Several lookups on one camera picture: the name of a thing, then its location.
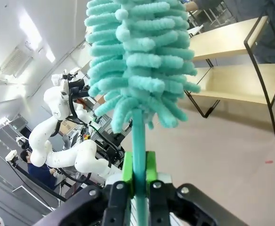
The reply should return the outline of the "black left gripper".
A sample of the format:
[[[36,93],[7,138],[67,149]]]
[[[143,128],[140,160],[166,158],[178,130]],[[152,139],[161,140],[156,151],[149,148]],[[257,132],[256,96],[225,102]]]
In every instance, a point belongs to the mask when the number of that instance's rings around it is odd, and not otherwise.
[[[85,84],[84,79],[79,79],[68,83],[72,97],[89,97],[90,86]]]

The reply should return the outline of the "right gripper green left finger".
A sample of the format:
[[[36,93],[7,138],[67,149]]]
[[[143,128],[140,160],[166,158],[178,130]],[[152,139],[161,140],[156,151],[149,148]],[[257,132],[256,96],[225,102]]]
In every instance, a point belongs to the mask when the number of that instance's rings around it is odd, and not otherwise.
[[[105,187],[87,186],[51,212],[36,226],[134,226],[132,153],[125,153],[121,173],[111,175]]]

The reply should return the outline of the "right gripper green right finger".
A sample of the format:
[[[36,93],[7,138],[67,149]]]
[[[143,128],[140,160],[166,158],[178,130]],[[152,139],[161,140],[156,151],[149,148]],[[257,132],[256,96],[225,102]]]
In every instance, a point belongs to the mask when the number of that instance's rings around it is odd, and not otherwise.
[[[155,152],[146,153],[146,183],[151,226],[170,226],[170,214],[190,226],[246,225],[196,186],[185,183],[176,188],[170,175],[157,172]]]

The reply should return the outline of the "person left hand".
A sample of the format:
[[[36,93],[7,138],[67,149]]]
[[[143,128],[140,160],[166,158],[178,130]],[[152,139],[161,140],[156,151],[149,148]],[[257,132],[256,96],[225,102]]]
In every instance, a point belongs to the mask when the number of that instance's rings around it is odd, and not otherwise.
[[[186,12],[197,11],[199,9],[198,5],[194,1],[185,3],[184,5]]]

